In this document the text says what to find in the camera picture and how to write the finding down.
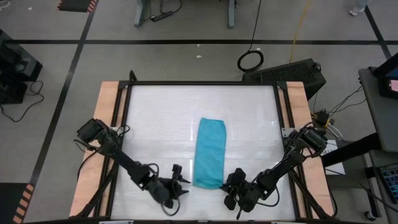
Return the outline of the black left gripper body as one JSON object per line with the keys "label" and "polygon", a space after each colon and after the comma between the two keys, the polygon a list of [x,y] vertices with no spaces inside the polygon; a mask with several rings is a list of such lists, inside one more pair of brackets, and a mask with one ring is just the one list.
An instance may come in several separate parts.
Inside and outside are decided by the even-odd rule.
{"label": "black left gripper body", "polygon": [[170,179],[159,177],[159,166],[157,164],[154,164],[154,166],[156,170],[150,184],[147,186],[147,190],[152,198],[163,207],[173,208],[174,201],[180,198],[177,196],[177,193],[183,190],[179,184],[179,178],[182,177],[182,166],[178,164],[173,165],[172,177]]}

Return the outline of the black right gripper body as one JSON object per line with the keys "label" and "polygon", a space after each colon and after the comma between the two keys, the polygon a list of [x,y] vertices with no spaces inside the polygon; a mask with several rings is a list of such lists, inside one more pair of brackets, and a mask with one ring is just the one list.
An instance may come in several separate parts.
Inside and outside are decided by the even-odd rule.
{"label": "black right gripper body", "polygon": [[224,204],[229,210],[234,210],[238,205],[240,211],[250,212],[264,195],[264,188],[257,183],[248,182],[246,173],[241,168],[229,174],[226,183],[231,184],[232,190],[224,198]]}

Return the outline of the blue terry towel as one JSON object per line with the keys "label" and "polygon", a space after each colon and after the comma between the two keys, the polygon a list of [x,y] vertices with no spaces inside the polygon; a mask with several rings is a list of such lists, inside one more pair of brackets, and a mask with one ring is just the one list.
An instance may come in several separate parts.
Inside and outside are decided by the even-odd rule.
{"label": "blue terry towel", "polygon": [[224,121],[200,120],[193,163],[193,185],[214,190],[224,182],[226,126]]}

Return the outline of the white paper label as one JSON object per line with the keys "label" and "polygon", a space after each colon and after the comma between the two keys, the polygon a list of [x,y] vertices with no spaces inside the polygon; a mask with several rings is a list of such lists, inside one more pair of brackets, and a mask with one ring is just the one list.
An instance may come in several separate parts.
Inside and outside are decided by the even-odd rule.
{"label": "white paper label", "polygon": [[[330,152],[333,152],[338,149],[338,145],[335,140],[327,140],[327,146],[321,153],[321,156],[324,156]],[[338,173],[345,174],[345,170],[343,167],[343,163],[337,163],[332,166],[324,165],[326,175],[338,175]]]}

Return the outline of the wooden table board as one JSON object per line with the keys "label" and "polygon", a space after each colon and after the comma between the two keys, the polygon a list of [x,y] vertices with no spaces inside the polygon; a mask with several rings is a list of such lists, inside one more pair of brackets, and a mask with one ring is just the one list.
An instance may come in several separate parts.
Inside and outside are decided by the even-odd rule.
{"label": "wooden table board", "polygon": [[[95,118],[111,124],[116,117],[116,124],[121,123],[126,92],[118,93],[119,82],[103,82],[98,95]],[[292,117],[295,126],[304,125],[310,121],[310,110],[302,82],[287,82],[287,94],[289,96]],[[85,163],[81,167],[80,176],[76,185],[75,195],[70,209],[70,215],[75,216],[83,210],[96,192],[102,174],[103,166],[109,163],[99,154],[90,156],[91,152],[84,154]],[[319,158],[308,159],[303,164],[305,180],[308,190],[313,194],[317,202],[327,214],[333,214],[333,206],[326,184],[325,172],[322,170],[322,160]]]}

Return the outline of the black power adapter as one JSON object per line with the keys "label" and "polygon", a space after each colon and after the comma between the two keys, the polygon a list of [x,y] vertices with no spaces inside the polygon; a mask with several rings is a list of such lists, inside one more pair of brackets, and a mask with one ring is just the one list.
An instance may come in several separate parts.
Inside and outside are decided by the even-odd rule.
{"label": "black power adapter", "polygon": [[325,110],[321,110],[313,114],[313,119],[318,126],[321,126],[323,128],[327,128],[335,123],[335,120],[330,118],[330,114],[327,113]]}

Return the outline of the blue backlit keyboard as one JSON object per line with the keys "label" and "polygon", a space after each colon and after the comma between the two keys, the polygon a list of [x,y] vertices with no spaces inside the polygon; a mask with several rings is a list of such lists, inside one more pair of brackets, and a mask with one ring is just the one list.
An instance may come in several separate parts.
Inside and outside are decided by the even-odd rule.
{"label": "blue backlit keyboard", "polygon": [[398,204],[398,164],[377,168],[377,174],[394,204]]}

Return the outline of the black striped-edge floor mat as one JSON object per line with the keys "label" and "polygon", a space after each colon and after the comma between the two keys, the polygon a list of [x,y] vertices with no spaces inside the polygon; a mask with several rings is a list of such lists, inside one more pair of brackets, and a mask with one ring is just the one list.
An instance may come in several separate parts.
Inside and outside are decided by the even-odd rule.
{"label": "black striped-edge floor mat", "polygon": [[92,12],[98,0],[60,0],[58,11],[68,12]]}
{"label": "black striped-edge floor mat", "polygon": [[22,224],[35,187],[25,183],[0,183],[0,224]]}

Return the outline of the grey cart top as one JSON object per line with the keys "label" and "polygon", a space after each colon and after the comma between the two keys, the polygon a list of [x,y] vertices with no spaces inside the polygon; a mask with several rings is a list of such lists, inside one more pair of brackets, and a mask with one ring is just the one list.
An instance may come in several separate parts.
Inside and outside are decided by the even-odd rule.
{"label": "grey cart top", "polygon": [[380,95],[370,69],[362,68],[358,74],[382,149],[398,152],[398,100]]}

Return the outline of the black power strip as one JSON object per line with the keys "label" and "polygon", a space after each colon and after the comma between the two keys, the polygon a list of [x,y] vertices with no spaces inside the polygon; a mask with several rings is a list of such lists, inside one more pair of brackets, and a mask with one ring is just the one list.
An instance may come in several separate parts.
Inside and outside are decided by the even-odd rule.
{"label": "black power strip", "polygon": [[157,21],[160,21],[160,20],[162,20],[162,19],[168,18],[168,17],[172,16],[173,14],[174,14],[173,11],[167,11],[167,12],[164,12],[164,13],[158,15],[158,16],[152,16],[152,17],[150,17],[150,20],[151,20],[152,22],[157,22]]}

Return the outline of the wooden desk grey legs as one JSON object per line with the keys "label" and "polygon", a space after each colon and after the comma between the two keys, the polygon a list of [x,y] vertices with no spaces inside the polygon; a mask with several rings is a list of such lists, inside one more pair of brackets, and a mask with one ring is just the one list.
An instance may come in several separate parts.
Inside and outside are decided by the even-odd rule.
{"label": "wooden desk grey legs", "polygon": [[[145,21],[151,21],[150,17],[158,16],[152,13],[152,0],[135,0],[137,3],[136,13],[134,17],[134,26],[140,27]],[[164,1],[159,0],[159,15],[167,12],[164,11]],[[219,2],[227,2],[227,28],[233,29],[235,27],[235,10],[238,8],[237,0],[218,0]],[[176,10],[171,10],[175,13],[179,12],[183,6],[183,1],[178,0],[179,6]]]}

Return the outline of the black monitor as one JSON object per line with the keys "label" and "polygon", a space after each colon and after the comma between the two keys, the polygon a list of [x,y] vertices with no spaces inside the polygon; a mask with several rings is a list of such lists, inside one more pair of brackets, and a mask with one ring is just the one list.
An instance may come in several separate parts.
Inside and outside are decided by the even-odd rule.
{"label": "black monitor", "polygon": [[379,94],[398,100],[398,53],[372,71],[377,79]]}

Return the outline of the black equipment stack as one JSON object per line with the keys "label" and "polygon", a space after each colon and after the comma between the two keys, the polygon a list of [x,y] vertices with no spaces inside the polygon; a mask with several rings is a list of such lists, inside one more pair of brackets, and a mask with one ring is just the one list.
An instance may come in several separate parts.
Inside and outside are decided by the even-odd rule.
{"label": "black equipment stack", "polygon": [[36,82],[42,64],[0,29],[0,105],[23,102],[27,82]]}

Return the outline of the person's leg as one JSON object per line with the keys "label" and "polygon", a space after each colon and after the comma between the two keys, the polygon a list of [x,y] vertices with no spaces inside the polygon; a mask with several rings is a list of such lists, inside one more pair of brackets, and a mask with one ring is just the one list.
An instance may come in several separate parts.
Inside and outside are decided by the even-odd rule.
{"label": "person's leg", "polygon": [[356,0],[356,3],[354,4],[354,6],[348,11],[349,15],[357,16],[358,14],[364,12],[366,6],[371,1],[372,0]]}

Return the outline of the black metal table frame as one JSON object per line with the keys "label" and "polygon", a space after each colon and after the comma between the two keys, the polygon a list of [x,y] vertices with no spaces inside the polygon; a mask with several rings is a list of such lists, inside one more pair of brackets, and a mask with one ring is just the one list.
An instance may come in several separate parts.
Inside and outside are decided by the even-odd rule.
{"label": "black metal table frame", "polygon": [[[157,164],[160,177],[170,179],[173,165],[182,166],[182,177],[190,184],[180,185],[189,193],[175,200],[173,208],[163,207],[148,191],[141,190],[123,167],[105,156],[113,160],[113,165],[80,212],[81,217],[88,216],[103,192],[109,190],[105,223],[302,221],[297,199],[302,191],[288,174],[249,213],[240,212],[238,206],[229,210],[224,204],[227,193],[221,188],[208,190],[193,185],[195,148],[202,118],[222,120],[226,126],[223,184],[237,168],[246,173],[247,181],[252,181],[258,173],[282,160],[287,150],[281,129],[285,128],[283,115],[288,108],[281,104],[288,96],[279,93],[280,83],[142,82],[132,78],[126,82],[126,88],[121,124],[103,123],[124,134],[122,151],[132,160]],[[305,197],[304,205],[316,214]],[[321,219],[317,215],[317,221],[329,223],[333,217]]]}

